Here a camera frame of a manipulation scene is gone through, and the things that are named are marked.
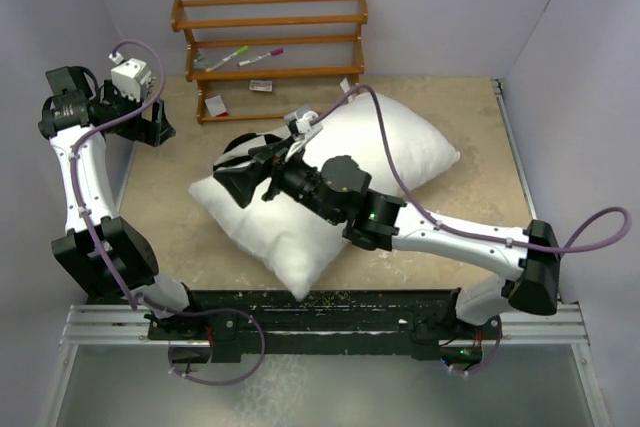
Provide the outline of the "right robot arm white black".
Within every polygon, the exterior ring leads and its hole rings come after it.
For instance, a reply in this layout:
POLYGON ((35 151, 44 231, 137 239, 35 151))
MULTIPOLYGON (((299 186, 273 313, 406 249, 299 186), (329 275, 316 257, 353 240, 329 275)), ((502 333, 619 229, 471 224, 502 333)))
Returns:
POLYGON ((235 160, 218 162, 214 178, 236 204, 247 207, 259 184, 263 201, 285 194, 320 218, 342 226, 342 236, 363 250, 433 254, 483 268, 491 277, 458 289, 445 313, 446 330, 467 338, 506 312, 551 316, 557 311, 557 242, 549 224, 502 228, 422 213, 403 199, 377 192, 372 177, 349 156, 315 168, 289 140, 253 147, 235 160))

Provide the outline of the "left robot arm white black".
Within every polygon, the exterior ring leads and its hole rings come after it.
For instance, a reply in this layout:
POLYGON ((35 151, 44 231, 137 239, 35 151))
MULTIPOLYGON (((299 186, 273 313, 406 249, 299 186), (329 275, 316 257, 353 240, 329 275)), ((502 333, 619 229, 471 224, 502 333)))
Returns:
POLYGON ((99 84, 82 66, 46 74, 52 91, 38 129, 54 150, 66 199, 64 236, 51 244, 58 263, 93 300, 123 298, 146 305, 184 339, 202 334, 204 312, 190 305, 187 288, 159 272, 149 242, 119 214, 106 168, 108 133, 159 146, 173 137, 164 102, 152 102, 152 116, 139 109, 148 100, 152 74, 131 58, 117 62, 99 84))

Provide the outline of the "white pillow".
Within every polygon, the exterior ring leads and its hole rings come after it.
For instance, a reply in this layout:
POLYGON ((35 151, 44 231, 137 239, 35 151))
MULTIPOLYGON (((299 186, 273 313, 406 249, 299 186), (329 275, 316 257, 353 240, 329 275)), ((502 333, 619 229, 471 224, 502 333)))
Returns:
POLYGON ((459 151, 430 122, 360 93, 300 151, 287 127, 232 140, 190 195, 298 300, 347 244, 346 221, 371 191, 398 196, 453 167, 459 151))

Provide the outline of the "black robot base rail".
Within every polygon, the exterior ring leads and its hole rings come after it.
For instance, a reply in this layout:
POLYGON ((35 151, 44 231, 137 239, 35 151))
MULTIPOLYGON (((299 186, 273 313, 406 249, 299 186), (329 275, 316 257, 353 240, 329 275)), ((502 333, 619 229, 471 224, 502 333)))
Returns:
POLYGON ((475 365, 501 334, 456 319, 455 290, 196 290, 184 316, 146 314, 148 334, 176 347, 180 363, 237 363, 245 354, 400 355, 475 365))

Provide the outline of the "black white checkered pillowcase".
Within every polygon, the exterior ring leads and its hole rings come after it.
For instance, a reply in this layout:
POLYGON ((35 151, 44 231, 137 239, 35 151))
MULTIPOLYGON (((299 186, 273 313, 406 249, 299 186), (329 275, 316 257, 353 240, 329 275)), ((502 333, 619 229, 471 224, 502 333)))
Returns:
POLYGON ((277 143, 289 137, 286 127, 262 133, 242 134, 226 146, 222 155, 214 162, 213 172, 245 164, 251 160, 251 149, 277 143))

